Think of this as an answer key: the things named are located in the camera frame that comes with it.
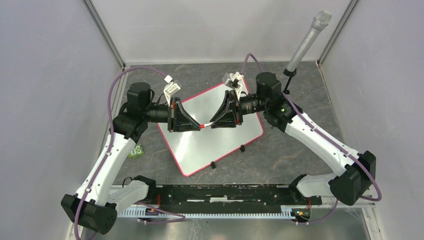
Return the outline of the red capped whiteboard marker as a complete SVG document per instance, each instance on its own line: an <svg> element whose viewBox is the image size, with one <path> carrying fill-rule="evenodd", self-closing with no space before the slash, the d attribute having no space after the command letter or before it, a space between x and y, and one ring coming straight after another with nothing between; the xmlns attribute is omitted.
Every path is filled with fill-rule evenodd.
<svg viewBox="0 0 424 240"><path fill-rule="evenodd" d="M209 127L211 127L212 125L213 125L213 123L212 123L212 122L209 122L209 123L201 124L201 125L200 125L200 128L201 128L201 129L209 128Z"/></svg>

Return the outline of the white board with pink rim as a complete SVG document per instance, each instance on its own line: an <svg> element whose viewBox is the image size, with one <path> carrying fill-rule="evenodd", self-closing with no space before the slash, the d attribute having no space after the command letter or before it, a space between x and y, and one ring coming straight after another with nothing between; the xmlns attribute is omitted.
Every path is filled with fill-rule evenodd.
<svg viewBox="0 0 424 240"><path fill-rule="evenodd" d="M228 87L220 83L184 101L183 108L200 124L209 123L221 106ZM256 113L243 116L236 128L205 127L200 131L169 132L165 123L158 128L185 177L208 167L212 162L228 156L257 140L264 134L260 116Z"/></svg>

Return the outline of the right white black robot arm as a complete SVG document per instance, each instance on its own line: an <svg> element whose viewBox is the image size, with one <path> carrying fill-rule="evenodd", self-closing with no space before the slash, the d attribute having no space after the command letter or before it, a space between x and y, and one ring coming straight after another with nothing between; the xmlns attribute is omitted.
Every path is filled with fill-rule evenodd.
<svg viewBox="0 0 424 240"><path fill-rule="evenodd" d="M239 72L224 75L222 81L227 90L209 126L212 129L235 128L243 123L244 116L261 112L268 124L300 141L319 156L330 167L331 173L298 176L288 191L293 203L302 204L309 197L330 196L352 206L365 198L370 187L374 187L377 194L373 201L381 201L383 196L376 182L376 156L373 153L359 152L327 133L293 102L274 73L259 73L253 94L243 92L244 79Z"/></svg>

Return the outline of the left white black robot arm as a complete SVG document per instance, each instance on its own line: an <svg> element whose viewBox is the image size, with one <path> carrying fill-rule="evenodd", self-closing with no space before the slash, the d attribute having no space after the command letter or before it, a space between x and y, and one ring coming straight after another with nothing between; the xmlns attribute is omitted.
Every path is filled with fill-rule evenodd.
<svg viewBox="0 0 424 240"><path fill-rule="evenodd" d="M105 147L93 169L76 193L62 198L61 206L76 231L81 226L105 235L112 229L118 214L131 205L139 201L161 203L156 181L141 175L133 177L118 191L110 192L123 162L136 147L149 123L165 123L171 133L204 128L184 110L180 98L170 97L167 104L159 104L153 102L154 96L148 83L136 82L130 86L127 102L112 120Z"/></svg>

